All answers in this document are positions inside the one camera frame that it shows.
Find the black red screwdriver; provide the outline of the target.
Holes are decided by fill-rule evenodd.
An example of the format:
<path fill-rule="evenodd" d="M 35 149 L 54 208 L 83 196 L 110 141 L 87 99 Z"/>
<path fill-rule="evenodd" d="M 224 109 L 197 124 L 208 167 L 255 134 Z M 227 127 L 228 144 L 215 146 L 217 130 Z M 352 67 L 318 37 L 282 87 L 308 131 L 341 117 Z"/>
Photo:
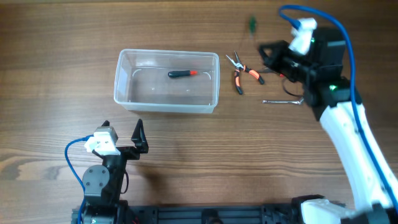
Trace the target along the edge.
<path fill-rule="evenodd" d="M 191 77 L 197 75 L 198 72 L 196 70 L 179 70 L 179 71 L 170 71 L 168 72 L 169 78 L 182 78 L 182 77 Z"/>

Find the green handled screwdriver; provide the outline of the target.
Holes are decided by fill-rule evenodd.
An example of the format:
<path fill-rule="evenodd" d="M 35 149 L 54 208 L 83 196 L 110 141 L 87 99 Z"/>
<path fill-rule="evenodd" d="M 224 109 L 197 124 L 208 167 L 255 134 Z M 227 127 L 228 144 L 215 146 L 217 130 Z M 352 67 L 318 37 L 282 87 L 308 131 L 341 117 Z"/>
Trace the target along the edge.
<path fill-rule="evenodd" d="M 257 19 L 255 15 L 252 15 L 249 18 L 249 36 L 251 39 L 254 38 L 256 31 L 257 31 Z"/>

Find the silver socket wrench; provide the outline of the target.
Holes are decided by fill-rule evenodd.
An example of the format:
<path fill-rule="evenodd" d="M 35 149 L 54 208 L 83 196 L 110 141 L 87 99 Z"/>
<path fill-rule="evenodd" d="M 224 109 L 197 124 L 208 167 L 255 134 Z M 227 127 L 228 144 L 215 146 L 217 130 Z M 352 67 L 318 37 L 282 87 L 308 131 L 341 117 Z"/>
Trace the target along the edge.
<path fill-rule="evenodd" d="M 297 100 L 263 100 L 263 104 L 291 104 L 291 105 L 301 105 L 304 102 L 303 98 Z"/>

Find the red handled cutters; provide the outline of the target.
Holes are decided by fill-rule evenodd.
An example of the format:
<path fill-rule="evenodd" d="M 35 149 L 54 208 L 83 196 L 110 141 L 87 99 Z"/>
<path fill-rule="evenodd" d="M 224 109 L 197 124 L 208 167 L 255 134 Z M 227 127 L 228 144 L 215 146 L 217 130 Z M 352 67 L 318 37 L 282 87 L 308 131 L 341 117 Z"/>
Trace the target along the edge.
<path fill-rule="evenodd" d="M 257 70 L 257 73 L 273 73 L 273 74 L 278 75 L 278 76 L 281 77 L 281 78 L 284 78 L 284 77 L 285 77 L 283 74 L 278 73 L 278 72 L 275 72 L 275 71 L 273 71 L 273 70 L 271 70 L 271 69 L 269 69 L 269 68 L 264 68 L 264 69 L 262 69 L 262 70 Z"/>

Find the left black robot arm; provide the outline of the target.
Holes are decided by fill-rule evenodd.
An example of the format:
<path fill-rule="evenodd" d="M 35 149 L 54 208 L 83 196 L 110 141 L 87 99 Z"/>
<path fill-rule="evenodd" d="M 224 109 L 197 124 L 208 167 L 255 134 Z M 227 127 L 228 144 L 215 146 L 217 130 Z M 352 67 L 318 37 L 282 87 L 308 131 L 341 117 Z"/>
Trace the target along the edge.
<path fill-rule="evenodd" d="M 141 119 L 137 121 L 131 136 L 133 146 L 117 146 L 118 135 L 109 121 L 97 127 L 92 135 L 73 140 L 65 148 L 65 155 L 72 173 L 83 189 L 81 205 L 72 210 L 71 223 L 139 223 L 139 217 L 121 199 L 127 192 L 129 176 L 126 170 L 127 161 L 140 159 L 141 154 L 148 153 L 149 146 Z M 80 178 L 68 156 L 68 148 L 77 142 L 84 142 L 87 152 L 102 160 L 85 171 Z"/>

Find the orange black needle-nose pliers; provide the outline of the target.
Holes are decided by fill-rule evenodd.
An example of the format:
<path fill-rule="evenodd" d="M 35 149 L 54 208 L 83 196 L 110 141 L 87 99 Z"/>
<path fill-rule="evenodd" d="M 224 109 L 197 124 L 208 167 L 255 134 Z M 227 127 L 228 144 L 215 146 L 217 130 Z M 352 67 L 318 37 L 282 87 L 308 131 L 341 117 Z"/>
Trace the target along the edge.
<path fill-rule="evenodd" d="M 241 82 L 240 82 L 240 74 L 242 72 L 246 72 L 246 73 L 252 75 L 261 85 L 265 84 L 264 79 L 261 77 L 261 75 L 257 71 L 255 71 L 255 70 L 251 69 L 250 67 L 241 63 L 237 52 L 234 52 L 234 55 L 235 55 L 235 59 L 232 59 L 228 55 L 226 55 L 226 57 L 231 61 L 231 63 L 235 67 L 235 69 L 234 69 L 234 85 L 235 85 L 236 91 L 238 92 L 239 95 L 242 95 L 244 93 L 243 89 L 241 87 Z"/>

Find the clear plastic container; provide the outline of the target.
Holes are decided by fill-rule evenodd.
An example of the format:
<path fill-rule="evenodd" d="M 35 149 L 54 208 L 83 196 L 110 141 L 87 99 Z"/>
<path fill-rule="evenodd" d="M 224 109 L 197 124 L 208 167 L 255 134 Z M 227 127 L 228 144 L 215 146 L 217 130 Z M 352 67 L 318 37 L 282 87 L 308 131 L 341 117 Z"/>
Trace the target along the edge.
<path fill-rule="evenodd" d="M 197 75 L 169 78 L 168 72 Z M 220 58 L 212 52 L 124 49 L 114 80 L 114 101 L 129 111 L 211 114 L 220 93 Z"/>

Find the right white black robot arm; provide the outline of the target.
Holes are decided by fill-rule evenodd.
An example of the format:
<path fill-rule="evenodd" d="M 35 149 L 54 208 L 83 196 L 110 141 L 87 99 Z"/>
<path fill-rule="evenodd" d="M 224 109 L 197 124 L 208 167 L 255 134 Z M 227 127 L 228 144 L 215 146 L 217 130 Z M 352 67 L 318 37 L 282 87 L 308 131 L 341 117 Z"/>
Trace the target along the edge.
<path fill-rule="evenodd" d="M 300 223 L 397 223 L 397 179 L 369 128 L 362 99 L 342 76 L 343 34 L 330 27 L 305 35 L 301 55 L 284 40 L 259 45 L 264 65 L 303 85 L 303 98 L 333 142 L 348 177 L 355 209 L 320 196 L 295 198 Z"/>

